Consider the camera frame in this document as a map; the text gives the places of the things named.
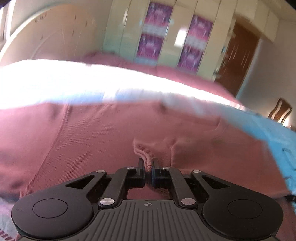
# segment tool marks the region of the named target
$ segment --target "round pad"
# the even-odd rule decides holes
[[[21,235],[49,240],[83,229],[93,209],[80,189],[60,185],[23,197],[13,206],[11,216]]]
[[[215,190],[202,208],[209,226],[235,240],[262,240],[277,232],[283,212],[276,201],[248,189],[226,190]]]
[[[262,207],[251,200],[235,200],[228,205],[228,211],[237,218],[253,219],[262,213]]]
[[[56,218],[64,214],[67,209],[68,205],[64,201],[50,198],[37,202],[33,207],[33,212],[41,218]]]

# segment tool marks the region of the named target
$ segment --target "wall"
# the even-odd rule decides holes
[[[257,64],[239,100],[264,115],[283,97],[296,108],[296,23],[281,20],[274,43],[263,40]],[[296,110],[289,117],[296,125]]]
[[[102,49],[108,16],[112,0],[16,0],[12,17],[11,33],[13,33],[26,19],[45,7],[61,3],[81,5],[96,19],[97,49]]]

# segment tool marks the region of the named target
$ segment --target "silver pin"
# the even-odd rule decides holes
[[[115,201],[114,201],[113,198],[103,198],[103,199],[100,201],[100,203],[101,203],[102,205],[106,205],[106,206],[108,206],[108,205],[112,205],[113,203],[115,203]]]

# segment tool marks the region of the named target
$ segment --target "ribbed grip surface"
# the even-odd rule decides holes
[[[114,209],[101,210],[82,232],[65,241],[226,241],[209,230],[193,210],[172,200],[123,200]]]

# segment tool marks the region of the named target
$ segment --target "wooden door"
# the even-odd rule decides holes
[[[235,24],[224,61],[215,80],[234,96],[242,85],[257,43],[257,36],[239,24]]]

